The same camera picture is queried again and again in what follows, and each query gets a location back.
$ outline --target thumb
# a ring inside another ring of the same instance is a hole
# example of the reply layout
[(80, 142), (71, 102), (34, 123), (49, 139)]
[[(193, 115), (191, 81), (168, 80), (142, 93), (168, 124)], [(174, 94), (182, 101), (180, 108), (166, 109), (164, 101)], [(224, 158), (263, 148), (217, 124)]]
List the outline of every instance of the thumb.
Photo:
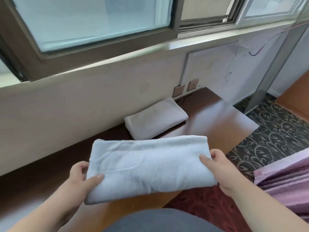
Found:
[(211, 171), (214, 172), (216, 167), (216, 162), (212, 159), (206, 157), (205, 155), (200, 155), (200, 161)]
[(86, 191), (89, 193), (93, 188), (95, 188), (98, 184), (102, 182), (104, 178), (104, 174), (99, 174), (94, 177), (91, 177), (83, 182), (83, 186)]

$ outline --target wire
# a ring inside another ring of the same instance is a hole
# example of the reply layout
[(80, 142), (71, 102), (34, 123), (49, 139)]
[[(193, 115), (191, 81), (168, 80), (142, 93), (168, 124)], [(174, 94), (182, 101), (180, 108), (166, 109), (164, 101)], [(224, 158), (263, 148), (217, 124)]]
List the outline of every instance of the wire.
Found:
[(274, 36), (272, 36), (271, 38), (269, 38), (269, 39), (266, 41), (265, 45), (264, 45), (256, 54), (251, 54), (251, 52), (249, 52), (249, 54), (250, 54), (251, 56), (256, 56), (256, 55), (258, 55), (258, 54), (262, 51), (262, 49), (266, 46), (266, 44), (267, 44), (271, 39), (273, 39), (275, 36), (278, 36), (278, 35), (280, 35), (281, 33), (284, 33), (284, 32), (286, 32), (286, 31), (292, 30), (292, 29), (294, 29), (294, 28), (297, 28), (297, 27), (306, 25), (306, 24), (308, 24), (308, 23), (303, 23), (303, 24), (297, 25), (297, 26), (295, 26), (295, 27), (291, 27), (291, 28), (289, 28), (289, 29), (287, 29), (287, 30), (284, 30), (284, 31), (282, 31), (282, 32), (280, 32), (280, 33), (277, 33), (276, 35), (274, 35)]

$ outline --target white towel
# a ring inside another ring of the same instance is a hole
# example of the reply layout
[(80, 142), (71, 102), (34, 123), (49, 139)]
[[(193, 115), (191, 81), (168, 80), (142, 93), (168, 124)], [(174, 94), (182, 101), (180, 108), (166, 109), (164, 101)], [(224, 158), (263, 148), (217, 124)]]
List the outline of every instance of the white towel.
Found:
[(144, 141), (96, 140), (87, 179), (104, 173), (85, 204), (155, 192), (173, 192), (217, 184), (199, 155), (211, 157), (205, 136), (179, 136)]
[(125, 117), (125, 124), (134, 140), (147, 140), (187, 119), (187, 113), (172, 98), (168, 98)]

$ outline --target wooden table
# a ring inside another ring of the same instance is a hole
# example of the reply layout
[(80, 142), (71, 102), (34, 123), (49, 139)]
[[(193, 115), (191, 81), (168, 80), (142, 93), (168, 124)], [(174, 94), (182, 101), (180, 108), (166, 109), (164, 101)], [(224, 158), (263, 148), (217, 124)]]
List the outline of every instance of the wooden table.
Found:
[[(207, 88), (177, 101), (189, 119), (157, 138), (180, 135), (204, 135), (209, 147), (229, 152), (258, 125)], [(0, 228), (6, 230), (41, 204), (68, 177), (70, 167), (89, 160), (96, 139), (131, 140), (124, 124), (35, 161), (0, 177)], [(161, 208), (179, 192), (156, 193), (97, 205), (82, 205), (72, 220), (60, 229), (101, 231), (132, 212)]]

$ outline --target wall socket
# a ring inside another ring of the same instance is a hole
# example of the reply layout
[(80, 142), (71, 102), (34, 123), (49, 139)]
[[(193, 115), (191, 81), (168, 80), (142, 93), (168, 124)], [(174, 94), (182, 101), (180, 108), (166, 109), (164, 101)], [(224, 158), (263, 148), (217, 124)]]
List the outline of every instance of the wall socket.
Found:
[(198, 81), (199, 81), (199, 78), (190, 81), (190, 82), (189, 82), (189, 85), (188, 85), (187, 91), (191, 91), (191, 90), (193, 90), (193, 89), (196, 89), (196, 86), (197, 86), (197, 84), (198, 84)]
[(173, 98), (181, 95), (183, 93), (185, 85), (176, 86), (173, 93)]

